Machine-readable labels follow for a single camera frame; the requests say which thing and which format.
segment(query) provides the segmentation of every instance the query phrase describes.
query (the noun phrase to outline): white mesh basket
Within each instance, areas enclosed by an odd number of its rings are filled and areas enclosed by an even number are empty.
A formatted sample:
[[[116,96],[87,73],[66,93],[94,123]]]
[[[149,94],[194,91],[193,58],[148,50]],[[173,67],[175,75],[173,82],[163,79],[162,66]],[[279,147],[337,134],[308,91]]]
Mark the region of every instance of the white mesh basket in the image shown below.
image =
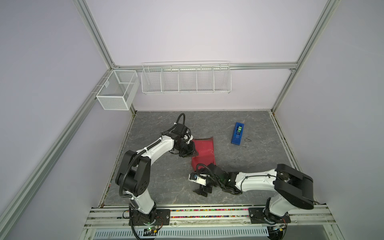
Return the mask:
[[[96,95],[105,110],[129,110],[140,82],[134,70],[113,70]]]
[[[145,94],[229,93],[232,85],[229,64],[144,67],[141,81]]]

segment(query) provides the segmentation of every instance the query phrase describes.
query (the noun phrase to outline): wire shelf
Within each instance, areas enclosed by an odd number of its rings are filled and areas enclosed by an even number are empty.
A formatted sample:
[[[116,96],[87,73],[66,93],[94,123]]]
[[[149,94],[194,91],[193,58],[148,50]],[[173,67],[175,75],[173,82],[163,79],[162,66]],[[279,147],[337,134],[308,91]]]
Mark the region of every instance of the wire shelf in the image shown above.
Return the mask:
[[[145,94],[229,93],[232,87],[229,63],[143,67],[141,81]]]
[[[96,95],[105,110],[129,110],[140,82],[134,70],[113,70]]]

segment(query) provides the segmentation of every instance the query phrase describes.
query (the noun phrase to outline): gray wall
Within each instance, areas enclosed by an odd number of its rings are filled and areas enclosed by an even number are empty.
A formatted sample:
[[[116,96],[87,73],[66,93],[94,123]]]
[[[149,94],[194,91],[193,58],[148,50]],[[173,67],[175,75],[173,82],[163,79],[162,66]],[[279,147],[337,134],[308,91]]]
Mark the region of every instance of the gray wall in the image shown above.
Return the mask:
[[[384,1],[344,0],[277,117],[348,240],[381,239]]]
[[[76,240],[97,207],[130,120],[96,102],[7,240]]]
[[[106,66],[71,0],[2,1],[0,23],[1,214]]]

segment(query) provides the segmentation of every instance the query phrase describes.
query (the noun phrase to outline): white wire basket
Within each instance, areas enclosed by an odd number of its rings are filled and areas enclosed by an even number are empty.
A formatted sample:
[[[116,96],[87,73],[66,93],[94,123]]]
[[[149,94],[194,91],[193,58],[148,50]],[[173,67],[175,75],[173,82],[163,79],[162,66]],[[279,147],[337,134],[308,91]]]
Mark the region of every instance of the white wire basket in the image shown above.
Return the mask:
[[[165,93],[229,93],[232,78],[229,64],[143,67],[142,91]]]
[[[113,70],[96,95],[105,110],[129,110],[140,82],[134,70]]]

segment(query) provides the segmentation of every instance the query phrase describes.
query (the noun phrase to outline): red object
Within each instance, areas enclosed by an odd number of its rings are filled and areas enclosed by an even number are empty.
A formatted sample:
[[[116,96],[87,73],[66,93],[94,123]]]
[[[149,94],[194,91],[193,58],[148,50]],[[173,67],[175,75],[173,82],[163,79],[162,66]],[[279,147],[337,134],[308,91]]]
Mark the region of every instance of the red object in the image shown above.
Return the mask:
[[[196,165],[202,163],[206,166],[213,163],[216,165],[215,152],[214,152],[214,138],[207,139],[194,139],[196,151],[198,156],[192,157],[192,168],[196,171]]]

